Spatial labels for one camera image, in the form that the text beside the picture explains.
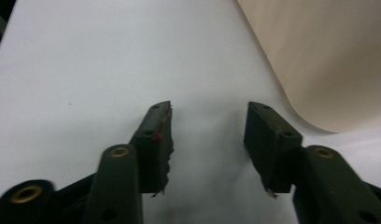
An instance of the white table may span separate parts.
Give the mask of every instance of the white table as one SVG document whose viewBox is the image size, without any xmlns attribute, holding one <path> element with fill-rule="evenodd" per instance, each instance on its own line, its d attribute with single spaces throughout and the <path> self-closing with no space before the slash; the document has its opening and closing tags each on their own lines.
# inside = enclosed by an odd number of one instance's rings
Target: white table
<svg viewBox="0 0 381 224">
<path fill-rule="evenodd" d="M 165 100 L 176 151 L 166 194 L 144 196 L 145 223 L 297 223 L 243 147 L 248 101 L 381 187 L 381 128 L 333 134 L 299 118 L 235 1 L 18 0 L 0 47 L 0 195 L 95 172 Z"/>
</svg>

